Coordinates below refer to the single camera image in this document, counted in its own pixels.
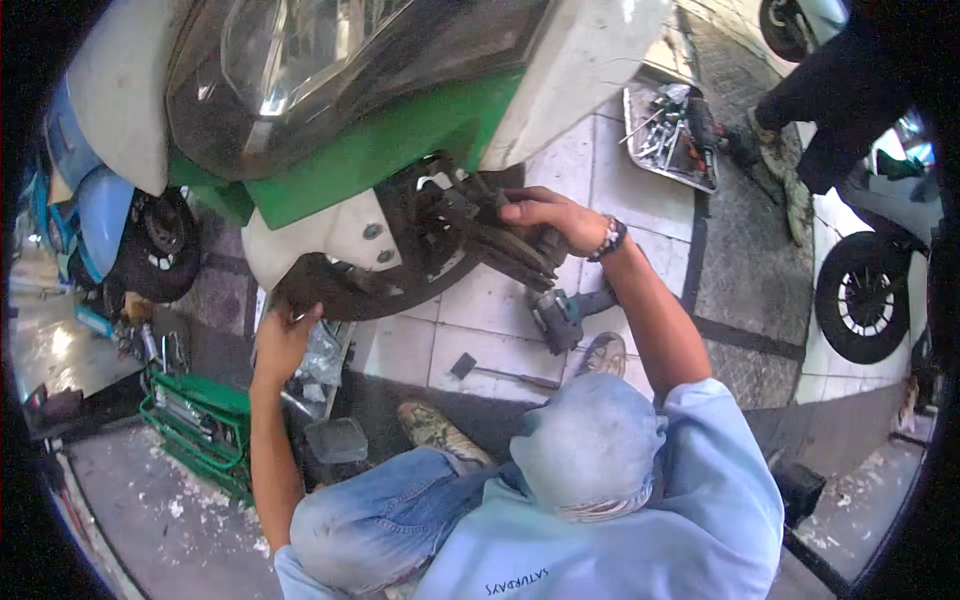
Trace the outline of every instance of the man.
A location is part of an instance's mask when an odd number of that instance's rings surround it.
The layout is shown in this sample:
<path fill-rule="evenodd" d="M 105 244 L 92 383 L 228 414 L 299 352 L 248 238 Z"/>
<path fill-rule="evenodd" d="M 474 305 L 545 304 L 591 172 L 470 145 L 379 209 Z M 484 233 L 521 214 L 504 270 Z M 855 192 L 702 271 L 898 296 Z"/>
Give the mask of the man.
<path fill-rule="evenodd" d="M 603 265 L 661 414 L 620 378 L 623 340 L 604 334 L 581 374 L 525 415 L 513 462 L 494 467 L 438 413 L 406 403 L 399 416 L 420 447 L 303 497 L 279 390 L 320 310 L 290 329 L 271 314 L 258 334 L 251 455 L 285 596 L 343 600 L 407 582 L 415 600 L 764 598 L 780 559 L 780 493 L 710 378 L 693 322 L 614 218 L 544 187 L 508 196 L 505 222 L 553 225 Z M 652 499 L 658 452 L 663 494 Z"/>
<path fill-rule="evenodd" d="M 853 0 L 844 30 L 747 111 L 763 161 L 783 181 L 787 224 L 798 246 L 806 238 L 810 194 L 841 183 L 911 106 L 926 107 L 931 92 L 952 89 L 940 80 L 956 71 L 948 50 L 955 4 Z M 796 170 L 780 152 L 780 130 L 794 121 L 817 124 Z"/>

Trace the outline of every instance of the hand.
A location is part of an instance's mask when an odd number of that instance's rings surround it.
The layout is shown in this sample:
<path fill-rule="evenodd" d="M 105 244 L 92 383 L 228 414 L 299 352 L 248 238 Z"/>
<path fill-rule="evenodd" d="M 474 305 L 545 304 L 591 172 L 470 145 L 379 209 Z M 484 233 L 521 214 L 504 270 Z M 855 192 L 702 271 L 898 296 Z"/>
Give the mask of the hand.
<path fill-rule="evenodd" d="M 504 223 L 552 225 L 564 235 L 570 244 L 570 253 L 575 256 L 590 256 L 607 238 L 610 219 L 542 185 L 505 189 L 503 193 L 515 203 L 500 207 L 499 215 Z"/>
<path fill-rule="evenodd" d="M 281 388 L 300 366 L 310 329 L 323 313 L 323 306 L 317 304 L 302 319 L 292 323 L 289 308 L 271 310 L 256 332 L 253 381 Z"/>

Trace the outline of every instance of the bracelet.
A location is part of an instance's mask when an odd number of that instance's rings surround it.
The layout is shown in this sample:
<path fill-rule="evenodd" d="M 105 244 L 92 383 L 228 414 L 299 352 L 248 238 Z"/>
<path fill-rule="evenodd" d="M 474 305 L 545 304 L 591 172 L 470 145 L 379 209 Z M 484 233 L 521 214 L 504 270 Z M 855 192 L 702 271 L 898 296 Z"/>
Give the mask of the bracelet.
<path fill-rule="evenodd" d="M 613 215 L 604 213 L 603 216 L 610 220 L 610 224 L 607 227 L 607 236 L 604 238 L 600 248 L 596 249 L 593 254 L 587 258 L 587 262 L 599 262 L 599 260 L 607 254 L 616 252 L 623 246 L 623 240 L 627 238 L 627 226 L 623 225 L 623 223 Z"/>

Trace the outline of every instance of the metal tray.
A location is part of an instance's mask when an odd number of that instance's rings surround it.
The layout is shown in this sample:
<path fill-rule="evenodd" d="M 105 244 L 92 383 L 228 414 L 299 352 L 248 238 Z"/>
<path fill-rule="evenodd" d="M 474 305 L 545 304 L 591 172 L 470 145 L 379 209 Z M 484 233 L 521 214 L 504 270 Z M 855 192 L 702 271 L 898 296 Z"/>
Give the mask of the metal tray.
<path fill-rule="evenodd" d="M 653 114 L 653 111 L 650 110 L 650 103 L 659 95 L 657 90 L 663 84 L 672 83 L 688 84 L 692 88 L 696 88 L 696 85 L 690 81 L 678 80 L 666 74 L 661 74 L 659 70 L 651 68 L 649 65 L 644 65 L 644 68 L 634 77 L 634 80 L 623 89 L 624 135 L 632 132 L 637 125 Z M 643 158 L 637 157 L 639 154 L 638 149 L 643 145 L 643 141 L 646 139 L 648 133 L 649 130 L 643 128 L 627 140 L 627 152 L 630 153 L 630 158 L 636 166 L 641 169 L 646 169 L 647 171 L 653 171 L 666 178 L 679 181 L 684 185 L 703 190 L 711 196 L 716 193 L 719 184 L 718 180 L 720 179 L 719 169 L 716 164 L 714 164 L 713 180 L 706 178 L 694 179 L 684 173 L 675 173 L 661 169 L 646 156 Z"/>

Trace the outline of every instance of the bolt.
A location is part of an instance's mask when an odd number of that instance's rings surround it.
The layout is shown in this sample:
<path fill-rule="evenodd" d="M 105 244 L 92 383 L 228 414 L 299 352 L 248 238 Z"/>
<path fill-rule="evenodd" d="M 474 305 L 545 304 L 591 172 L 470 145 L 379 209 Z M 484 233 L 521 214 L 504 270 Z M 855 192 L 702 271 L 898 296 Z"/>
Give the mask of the bolt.
<path fill-rule="evenodd" d="M 376 236 L 383 233 L 383 226 L 378 223 L 370 223 L 363 230 L 363 238 L 365 240 L 372 240 Z"/>

